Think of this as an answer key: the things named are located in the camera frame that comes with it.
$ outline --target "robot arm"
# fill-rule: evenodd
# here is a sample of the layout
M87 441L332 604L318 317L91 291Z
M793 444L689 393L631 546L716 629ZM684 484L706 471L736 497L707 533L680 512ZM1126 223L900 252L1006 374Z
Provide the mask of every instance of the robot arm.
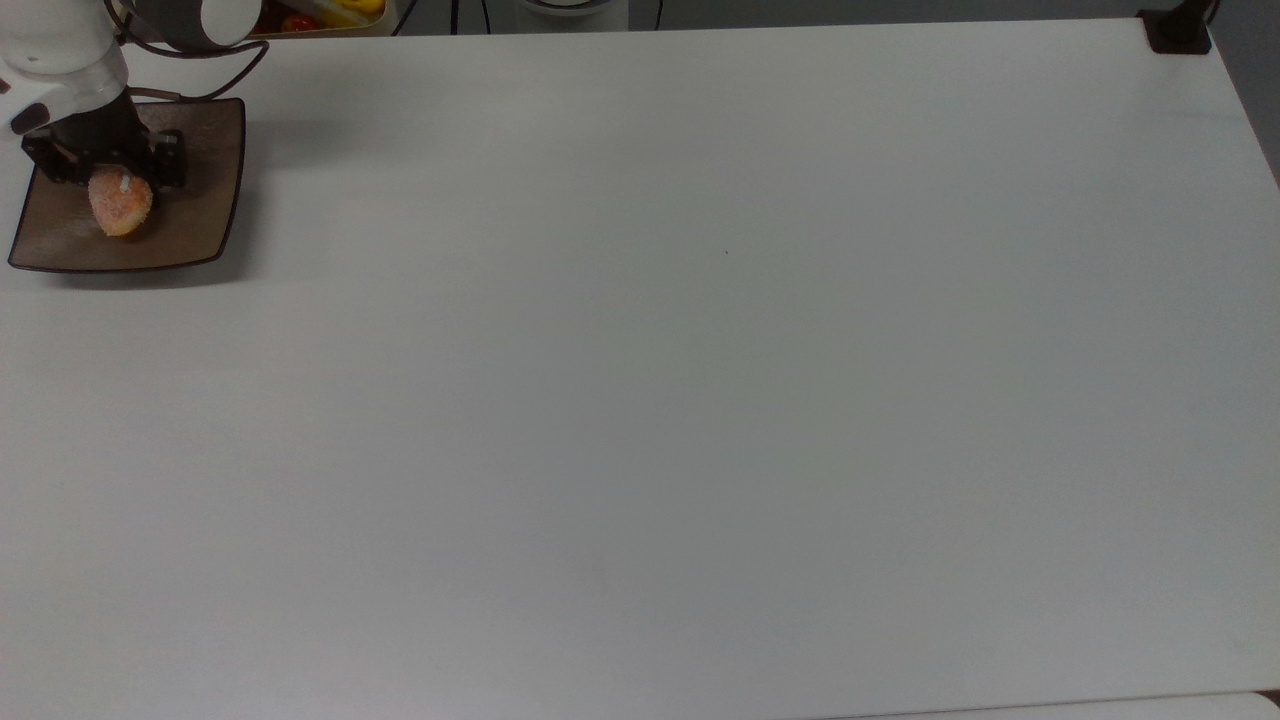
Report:
M132 0L165 42L191 53L230 47L257 20L259 0ZM0 120L27 135L124 94L128 69L102 0L0 0Z

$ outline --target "brown plate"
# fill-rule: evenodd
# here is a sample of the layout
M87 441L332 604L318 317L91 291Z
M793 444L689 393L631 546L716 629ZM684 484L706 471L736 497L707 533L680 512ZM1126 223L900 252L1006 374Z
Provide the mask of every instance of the brown plate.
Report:
M165 188L142 227L108 237L79 186L32 172L9 264L45 273L127 273L216 260L227 246L244 167L244 102L146 102L138 117L151 131L180 129L187 187Z

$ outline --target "donut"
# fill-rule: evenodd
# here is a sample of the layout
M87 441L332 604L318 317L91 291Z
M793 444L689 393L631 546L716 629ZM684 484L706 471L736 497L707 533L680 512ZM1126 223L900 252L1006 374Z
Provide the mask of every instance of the donut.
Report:
M118 165L97 168L88 181L93 219L109 237L138 229L151 211L151 184Z

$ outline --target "yellow object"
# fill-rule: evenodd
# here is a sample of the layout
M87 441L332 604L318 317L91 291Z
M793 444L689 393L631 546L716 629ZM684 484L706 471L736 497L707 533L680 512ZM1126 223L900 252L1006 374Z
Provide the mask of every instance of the yellow object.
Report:
M387 0L338 0L338 4L348 10L376 15L387 6Z
M294 10L311 15L320 20L320 24L329 28L360 28L372 23L376 18L367 13L351 10L346 6L346 0L280 0L284 5Z

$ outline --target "red object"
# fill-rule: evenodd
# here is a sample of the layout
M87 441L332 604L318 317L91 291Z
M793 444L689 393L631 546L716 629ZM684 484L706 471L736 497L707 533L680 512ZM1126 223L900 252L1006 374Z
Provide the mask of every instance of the red object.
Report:
M280 29L284 32L306 32L308 29L320 29L320 23L311 15L294 13L284 18L284 22L280 23Z

